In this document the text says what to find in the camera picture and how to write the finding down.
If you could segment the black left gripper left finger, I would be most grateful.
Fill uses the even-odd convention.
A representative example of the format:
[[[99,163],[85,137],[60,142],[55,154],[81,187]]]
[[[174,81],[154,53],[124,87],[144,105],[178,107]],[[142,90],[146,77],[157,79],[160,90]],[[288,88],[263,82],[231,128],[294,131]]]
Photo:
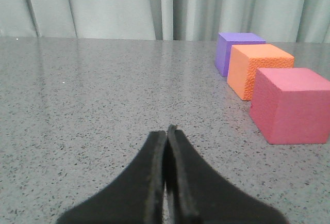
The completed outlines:
[[[150,132],[127,168],[57,223],[162,223],[165,131]]]

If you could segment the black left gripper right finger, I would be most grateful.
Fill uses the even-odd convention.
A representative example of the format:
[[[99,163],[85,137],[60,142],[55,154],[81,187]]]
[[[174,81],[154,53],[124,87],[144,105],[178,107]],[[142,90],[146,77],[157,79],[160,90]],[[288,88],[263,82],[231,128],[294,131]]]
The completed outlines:
[[[277,209],[219,175],[183,131],[167,134],[167,194],[172,223],[287,223]]]

